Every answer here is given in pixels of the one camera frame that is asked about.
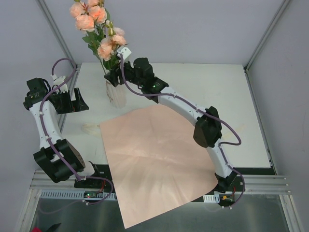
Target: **tabletop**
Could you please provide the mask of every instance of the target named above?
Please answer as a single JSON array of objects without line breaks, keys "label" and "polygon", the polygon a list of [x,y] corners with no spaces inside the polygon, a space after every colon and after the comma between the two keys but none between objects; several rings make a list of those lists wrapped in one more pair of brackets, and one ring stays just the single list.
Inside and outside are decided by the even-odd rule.
[{"label": "tabletop", "polygon": [[[225,145],[226,154],[235,167],[270,167],[241,65],[153,63],[152,66],[155,75],[179,94],[205,108],[217,108],[220,118],[236,130],[242,138],[242,145]],[[104,72],[100,63],[83,63],[75,87],[80,88],[82,97],[90,109],[68,114],[62,134],[81,153],[85,161],[107,164],[102,138],[83,132],[82,125],[99,124],[132,110],[154,105],[155,102],[125,89],[126,106],[121,109],[115,108],[106,94]],[[222,134],[224,141],[237,141],[224,126]]]}]

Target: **gray wall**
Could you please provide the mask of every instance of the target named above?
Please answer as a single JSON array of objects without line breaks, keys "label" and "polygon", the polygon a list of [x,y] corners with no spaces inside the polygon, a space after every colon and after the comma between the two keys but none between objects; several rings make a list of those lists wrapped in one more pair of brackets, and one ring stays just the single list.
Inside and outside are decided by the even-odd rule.
[{"label": "gray wall", "polygon": [[309,203],[309,1],[294,0],[250,69],[270,151],[289,175],[305,231]]},{"label": "gray wall", "polygon": [[[0,22],[0,231],[12,232],[39,149],[35,121],[23,107],[26,81],[50,78],[53,63],[64,55],[34,0],[2,1]],[[56,69],[68,72],[68,64]]]},{"label": "gray wall", "polygon": [[[69,14],[73,0],[45,0],[76,62],[96,62]],[[132,60],[246,64],[282,0],[106,0]]]}]

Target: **rose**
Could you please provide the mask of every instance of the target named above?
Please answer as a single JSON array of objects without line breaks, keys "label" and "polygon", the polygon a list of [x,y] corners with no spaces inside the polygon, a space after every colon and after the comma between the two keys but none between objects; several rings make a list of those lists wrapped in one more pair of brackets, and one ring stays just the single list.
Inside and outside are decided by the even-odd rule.
[{"label": "rose", "polygon": [[90,8],[88,9],[88,13],[89,13],[89,15],[90,15],[94,20],[96,20],[96,19],[100,16],[101,7],[99,7],[99,6],[90,7]]},{"label": "rose", "polygon": [[112,55],[112,43],[109,38],[105,38],[101,41],[100,47],[98,47],[98,56],[105,61],[108,61],[111,59]]},{"label": "rose", "polygon": [[78,30],[82,30],[82,31],[94,31],[95,28],[95,23],[93,21],[93,18],[89,15],[80,15],[78,17],[76,17],[76,28]]},{"label": "rose", "polygon": [[120,46],[126,44],[125,38],[123,36],[117,35],[117,34],[112,36],[112,42],[115,43],[115,44],[118,44]]},{"label": "rose", "polygon": [[88,0],[89,7],[98,5],[99,0]]},{"label": "rose", "polygon": [[107,19],[107,13],[104,7],[101,7],[100,15],[98,16],[97,23],[105,23]]},{"label": "rose", "polygon": [[113,28],[114,32],[117,34],[117,35],[120,35],[120,36],[124,36],[125,35],[125,31],[122,30],[121,28]]},{"label": "rose", "polygon": [[70,14],[73,18],[80,16],[81,14],[85,13],[85,9],[83,7],[83,2],[76,2],[70,7]]}]

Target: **cloth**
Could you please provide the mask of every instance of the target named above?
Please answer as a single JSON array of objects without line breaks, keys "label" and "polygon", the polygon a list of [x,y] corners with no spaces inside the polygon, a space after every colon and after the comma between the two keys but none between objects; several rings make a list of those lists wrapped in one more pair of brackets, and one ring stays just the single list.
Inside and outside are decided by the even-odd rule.
[{"label": "cloth", "polygon": [[194,127],[155,105],[100,123],[125,228],[191,202],[218,183]]}]

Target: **vase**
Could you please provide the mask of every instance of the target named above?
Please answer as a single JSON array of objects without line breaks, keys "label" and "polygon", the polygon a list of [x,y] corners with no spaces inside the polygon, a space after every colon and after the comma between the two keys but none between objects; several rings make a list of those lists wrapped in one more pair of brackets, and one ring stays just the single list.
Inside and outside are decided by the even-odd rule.
[{"label": "vase", "polygon": [[125,85],[117,85],[114,87],[110,81],[105,80],[106,95],[111,104],[116,108],[123,108],[126,105],[126,87]]}]

